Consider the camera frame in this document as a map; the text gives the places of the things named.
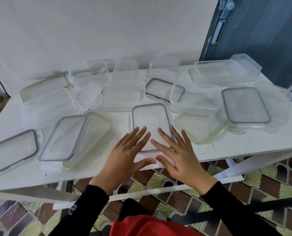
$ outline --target red clothing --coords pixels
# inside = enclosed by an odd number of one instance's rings
[[[183,225],[157,219],[149,215],[128,216],[122,222],[114,221],[110,236],[201,236]]]

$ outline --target left hand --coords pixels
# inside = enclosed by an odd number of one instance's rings
[[[143,127],[140,132],[136,127],[130,134],[125,136],[115,145],[109,154],[101,172],[89,182],[105,191],[110,196],[118,186],[135,175],[141,168],[156,164],[153,158],[146,158],[134,163],[136,155],[143,149],[150,139],[150,132],[138,142],[145,134],[147,127]]]

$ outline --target clear plastic lid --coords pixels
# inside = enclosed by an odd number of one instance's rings
[[[211,115],[222,107],[220,88],[215,85],[175,83],[170,96],[173,113]]]
[[[136,70],[139,70],[138,63],[134,59],[121,59],[115,64],[111,80],[127,81],[135,80],[137,77]]]
[[[147,131],[151,132],[151,138],[157,142],[170,147],[169,144],[159,135],[157,129],[160,127],[170,137],[172,133],[169,126],[171,125],[171,116],[166,107],[161,103],[153,103],[146,105],[139,105],[133,108],[131,113],[131,129],[135,127],[147,127]],[[158,151],[150,141],[141,150],[141,153]]]
[[[89,82],[95,83],[101,88],[110,82],[109,71],[103,60],[89,61],[70,67],[68,79],[78,90],[84,88]]]
[[[288,89],[258,81],[254,87],[260,92],[272,121],[270,125],[281,126],[288,122],[292,104],[292,93]]]
[[[180,61],[168,55],[156,57],[152,59],[149,64],[146,77],[175,83],[180,78],[180,72],[178,70],[179,66]]]
[[[170,103],[170,95],[172,91],[173,83],[153,78],[146,85],[146,95],[148,98],[154,101],[162,101]],[[184,91],[182,86],[179,87],[179,92]]]
[[[191,142],[209,144],[226,128],[226,117],[223,108],[213,115],[181,113],[175,117],[175,125],[184,129]]]
[[[254,87],[227,88],[222,91],[225,113],[233,124],[263,125],[271,116],[259,91]]]
[[[42,147],[38,160],[65,162],[72,158],[86,130],[86,121],[85,115],[61,118]]]
[[[262,67],[247,54],[233,55],[224,61],[194,63],[193,79],[200,84],[220,87],[257,81]]]
[[[145,99],[145,83],[143,81],[111,81],[103,88],[103,100],[97,111],[128,112],[140,105]]]
[[[31,159],[38,150],[38,140],[34,130],[22,132],[0,142],[0,174]]]
[[[45,128],[61,117],[75,114],[77,110],[76,104],[65,88],[46,98],[20,104],[22,123],[27,128]]]
[[[32,102],[47,95],[56,93],[68,85],[62,75],[54,75],[20,90],[23,103]]]
[[[97,157],[97,153],[105,149],[112,136],[112,122],[110,119],[93,112],[88,113],[86,116],[86,127],[84,128],[82,138],[77,144],[74,155],[68,161],[63,162],[63,166],[66,168],[75,167],[89,151],[91,158],[92,156]]]

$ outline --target patterned floor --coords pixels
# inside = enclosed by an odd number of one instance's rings
[[[236,162],[247,159],[237,158]],[[228,168],[225,160],[204,162],[202,166],[211,175]],[[274,165],[247,173],[244,181],[226,184],[225,187],[244,204],[266,202],[275,199],[292,197],[292,158]],[[81,194],[90,178],[49,184],[48,187]],[[113,194],[136,192],[145,189],[155,189],[180,185],[170,176],[165,168],[140,171],[124,182]],[[137,198],[149,215],[156,216],[158,212],[165,217],[174,214],[185,215],[188,212],[204,212],[211,208],[204,202],[195,190],[168,192],[154,196]],[[98,220],[95,222],[90,235],[100,235],[96,231],[107,232],[112,221],[118,218],[122,201],[108,203]],[[49,203],[27,203],[0,200],[0,236],[44,236],[48,235],[68,210],[53,210]],[[292,208],[270,210],[259,215],[277,229],[282,235],[292,236]],[[210,236],[231,235],[226,226],[220,221],[200,222],[188,225]]]

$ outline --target white wall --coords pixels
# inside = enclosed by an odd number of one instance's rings
[[[0,77],[18,89],[88,60],[135,57],[146,68],[172,53],[193,63],[217,1],[0,0]]]

